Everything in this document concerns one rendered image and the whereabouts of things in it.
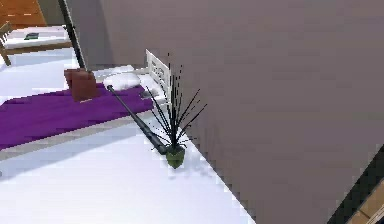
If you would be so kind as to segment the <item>white-topped wooden table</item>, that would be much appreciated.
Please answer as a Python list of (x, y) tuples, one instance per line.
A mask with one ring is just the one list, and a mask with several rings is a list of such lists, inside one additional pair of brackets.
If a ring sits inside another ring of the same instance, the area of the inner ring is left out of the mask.
[[(39, 33), (39, 38), (24, 40), (28, 33)], [(8, 35), (8, 40), (5, 44), (7, 49), (12, 50), (12, 54), (70, 48), (71, 46), (71, 40), (63, 26), (28, 27), (13, 30)]]

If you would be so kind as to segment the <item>white pillow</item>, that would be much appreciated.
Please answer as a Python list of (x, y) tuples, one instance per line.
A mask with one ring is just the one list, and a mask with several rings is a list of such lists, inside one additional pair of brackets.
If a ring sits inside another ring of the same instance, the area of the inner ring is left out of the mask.
[(151, 96), (154, 96), (159, 104), (166, 101), (162, 87), (149, 74), (139, 75), (139, 78), (141, 80), (140, 85), (144, 88), (144, 92), (141, 93), (143, 99), (150, 99)]
[(112, 86), (115, 91), (128, 90), (141, 84), (140, 78), (134, 73), (120, 73), (104, 79), (105, 87)]

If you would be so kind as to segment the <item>brown box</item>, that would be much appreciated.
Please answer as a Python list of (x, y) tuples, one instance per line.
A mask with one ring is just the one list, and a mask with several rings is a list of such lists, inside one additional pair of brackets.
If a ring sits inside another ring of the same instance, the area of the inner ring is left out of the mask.
[(96, 79), (92, 71), (87, 71), (84, 68), (66, 69), (64, 77), (75, 102), (82, 102), (99, 96)]

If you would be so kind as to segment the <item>bed with purple blanket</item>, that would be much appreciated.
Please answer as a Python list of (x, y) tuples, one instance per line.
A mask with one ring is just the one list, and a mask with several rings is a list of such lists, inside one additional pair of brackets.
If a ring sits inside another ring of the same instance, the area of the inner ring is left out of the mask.
[[(106, 129), (116, 119), (130, 123), (130, 115), (103, 85), (105, 78), (120, 73), (139, 77), (148, 74), (148, 68), (93, 73), (99, 96), (82, 102), (73, 100), (67, 82), (65, 90), (4, 101), (0, 104), (0, 161), (73, 140), (93, 129)], [(115, 92), (134, 113), (154, 108), (151, 98), (141, 97), (141, 85)]]

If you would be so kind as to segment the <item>wooden chair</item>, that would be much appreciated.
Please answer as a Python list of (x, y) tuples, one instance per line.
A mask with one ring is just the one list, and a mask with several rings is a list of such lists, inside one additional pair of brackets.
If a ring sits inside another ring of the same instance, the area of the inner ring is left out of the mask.
[(11, 61), (9, 59), (9, 56), (12, 54), (11, 49), (7, 49), (5, 47), (6, 41), (8, 40), (8, 35), (13, 31), (12, 25), (9, 21), (6, 21), (1, 27), (0, 27), (0, 55), (2, 56), (5, 64), (7, 66), (11, 65)]

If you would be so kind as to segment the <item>black baseball bat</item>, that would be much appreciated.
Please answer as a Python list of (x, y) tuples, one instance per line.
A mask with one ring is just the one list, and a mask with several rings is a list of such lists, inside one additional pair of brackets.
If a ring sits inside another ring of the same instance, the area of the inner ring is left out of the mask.
[(131, 109), (125, 104), (125, 102), (120, 98), (120, 96), (115, 92), (112, 85), (107, 86), (107, 90), (110, 91), (117, 100), (121, 103), (121, 105), (125, 108), (127, 113), (131, 116), (133, 121), (137, 124), (142, 133), (146, 136), (146, 138), (150, 141), (150, 143), (154, 146), (154, 148), (161, 154), (166, 155), (167, 149), (164, 143), (160, 140), (160, 138), (148, 127), (148, 125), (135, 113), (131, 111)]

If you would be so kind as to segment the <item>dark house plant green pot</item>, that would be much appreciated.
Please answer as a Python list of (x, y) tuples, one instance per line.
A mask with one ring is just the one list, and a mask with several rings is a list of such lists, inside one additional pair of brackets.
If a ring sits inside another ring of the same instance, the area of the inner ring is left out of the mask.
[(203, 105), (188, 122), (185, 122), (200, 103), (197, 99), (200, 90), (197, 90), (185, 108), (182, 108), (183, 93), (180, 90), (182, 68), (179, 68), (177, 74), (173, 73), (170, 63), (165, 64), (149, 50), (146, 50), (146, 59), (148, 74), (159, 87), (158, 96), (147, 88), (156, 109), (152, 114), (165, 135), (165, 137), (155, 135), (155, 139), (160, 141), (160, 145), (155, 148), (165, 156), (169, 166), (177, 169), (183, 164), (186, 154), (186, 144), (182, 137), (186, 136), (187, 129), (191, 127), (206, 105)]

